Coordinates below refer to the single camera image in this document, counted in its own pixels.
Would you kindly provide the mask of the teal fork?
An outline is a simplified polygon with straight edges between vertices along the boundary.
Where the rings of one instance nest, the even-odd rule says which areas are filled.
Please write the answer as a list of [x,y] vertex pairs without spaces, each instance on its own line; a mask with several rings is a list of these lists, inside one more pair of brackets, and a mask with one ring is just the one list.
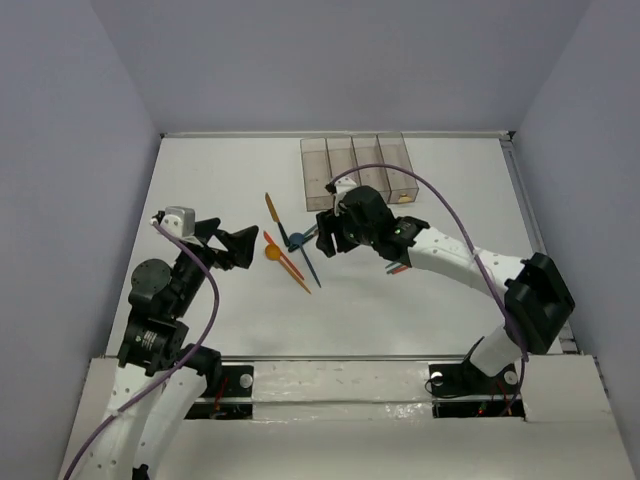
[[299,246],[304,245],[305,243],[309,242],[315,236],[317,231],[318,231],[317,226],[313,225],[312,227],[308,228],[304,232],[294,232],[294,233],[292,233],[289,236],[289,242],[290,242],[291,248],[299,247]]

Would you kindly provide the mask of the blue spoon dark handle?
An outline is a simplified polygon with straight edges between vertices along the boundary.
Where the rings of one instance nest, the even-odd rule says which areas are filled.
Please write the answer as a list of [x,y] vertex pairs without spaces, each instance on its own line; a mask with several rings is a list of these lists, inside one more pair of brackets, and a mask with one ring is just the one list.
[[319,279],[319,277],[318,277],[318,275],[316,273],[316,270],[315,270],[315,268],[314,268],[309,256],[307,255],[307,253],[305,251],[305,248],[304,248],[305,236],[300,232],[294,232],[289,236],[289,241],[293,246],[297,247],[298,250],[301,252],[301,254],[303,256],[303,259],[304,259],[304,261],[305,261],[305,263],[306,263],[306,265],[307,265],[307,267],[308,267],[308,269],[309,269],[314,281],[316,282],[316,284],[319,287],[322,287],[320,279]]

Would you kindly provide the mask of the orange knife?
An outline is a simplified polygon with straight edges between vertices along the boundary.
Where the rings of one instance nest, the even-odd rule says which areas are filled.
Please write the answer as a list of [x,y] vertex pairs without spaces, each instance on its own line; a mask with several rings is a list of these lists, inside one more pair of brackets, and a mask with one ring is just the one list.
[[296,267],[296,265],[289,259],[289,257],[284,253],[284,251],[278,246],[278,244],[272,239],[272,237],[268,234],[266,230],[263,230],[264,239],[267,241],[269,245],[275,245],[279,250],[279,257],[288,265],[292,271],[302,280],[304,280],[304,276],[300,272],[300,270]]

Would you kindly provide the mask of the yellow spoon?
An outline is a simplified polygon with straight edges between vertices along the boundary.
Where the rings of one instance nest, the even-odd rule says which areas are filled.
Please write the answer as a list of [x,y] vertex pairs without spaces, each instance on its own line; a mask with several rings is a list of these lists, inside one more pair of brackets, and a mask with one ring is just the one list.
[[278,261],[279,264],[285,269],[285,271],[307,292],[311,293],[309,288],[305,285],[304,281],[291,269],[284,260],[284,256],[279,247],[274,244],[268,244],[265,247],[265,255],[269,260]]

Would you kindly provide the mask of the yellow knife green handle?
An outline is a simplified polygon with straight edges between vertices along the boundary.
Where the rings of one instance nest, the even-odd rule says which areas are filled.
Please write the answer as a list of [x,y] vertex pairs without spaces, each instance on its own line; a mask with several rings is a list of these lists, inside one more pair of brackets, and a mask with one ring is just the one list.
[[275,206],[274,206],[274,204],[273,204],[273,202],[271,200],[271,197],[270,197],[270,195],[268,193],[265,194],[265,202],[266,202],[267,208],[269,210],[269,214],[270,214],[273,222],[277,225],[278,231],[280,233],[280,236],[282,238],[282,241],[283,241],[285,247],[287,248],[287,250],[289,252],[293,252],[293,245],[290,242],[289,235],[286,233],[286,231],[284,229],[284,226],[281,223],[280,218],[278,216],[278,213],[277,213],[277,211],[275,209]]

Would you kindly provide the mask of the teal chopstick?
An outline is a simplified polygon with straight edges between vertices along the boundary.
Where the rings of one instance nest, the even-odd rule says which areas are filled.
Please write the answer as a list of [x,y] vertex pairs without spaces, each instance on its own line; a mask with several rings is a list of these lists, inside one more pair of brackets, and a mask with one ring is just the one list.
[[400,264],[400,263],[396,262],[396,263],[391,263],[391,264],[387,265],[385,268],[389,272],[389,271],[395,271],[395,270],[403,269],[403,268],[406,269],[407,267],[406,267],[406,265],[403,265],[403,264]]

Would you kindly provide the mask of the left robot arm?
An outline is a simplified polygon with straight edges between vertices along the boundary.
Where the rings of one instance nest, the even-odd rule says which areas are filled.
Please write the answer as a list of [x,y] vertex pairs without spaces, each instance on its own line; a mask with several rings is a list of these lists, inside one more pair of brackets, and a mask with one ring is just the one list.
[[[204,344],[220,306],[212,272],[249,268],[259,229],[229,233],[219,219],[198,221],[186,207],[167,207],[150,224],[180,253],[172,264],[145,260],[131,274],[130,312],[110,397],[66,479],[154,478],[195,401],[224,389],[221,355]],[[197,341],[186,344],[189,328],[182,319],[203,283],[211,286],[213,313]]]

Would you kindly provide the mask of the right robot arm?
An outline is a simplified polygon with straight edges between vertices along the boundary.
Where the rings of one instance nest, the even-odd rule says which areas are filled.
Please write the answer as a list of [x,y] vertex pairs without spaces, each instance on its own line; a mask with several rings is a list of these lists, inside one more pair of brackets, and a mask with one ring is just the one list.
[[482,392],[523,355],[546,354],[575,309],[548,255],[524,259],[470,246],[424,220],[395,215],[368,186],[338,188],[333,207],[318,213],[316,224],[316,246],[327,257],[367,246],[385,260],[439,274],[497,302],[503,323],[443,376],[451,396]]

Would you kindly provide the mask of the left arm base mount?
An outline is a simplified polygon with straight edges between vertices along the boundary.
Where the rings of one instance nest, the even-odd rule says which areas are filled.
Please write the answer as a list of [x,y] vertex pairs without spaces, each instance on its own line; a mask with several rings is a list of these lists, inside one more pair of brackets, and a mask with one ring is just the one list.
[[217,387],[208,389],[187,412],[186,420],[250,420],[253,417],[254,366],[229,363]]

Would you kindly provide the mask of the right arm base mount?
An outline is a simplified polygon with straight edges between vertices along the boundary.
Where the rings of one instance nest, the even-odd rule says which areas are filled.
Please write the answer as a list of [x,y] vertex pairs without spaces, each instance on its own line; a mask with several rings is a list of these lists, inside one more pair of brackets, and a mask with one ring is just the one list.
[[511,364],[497,376],[467,381],[458,363],[429,365],[424,388],[432,399],[436,419],[525,418],[518,391],[519,375]]

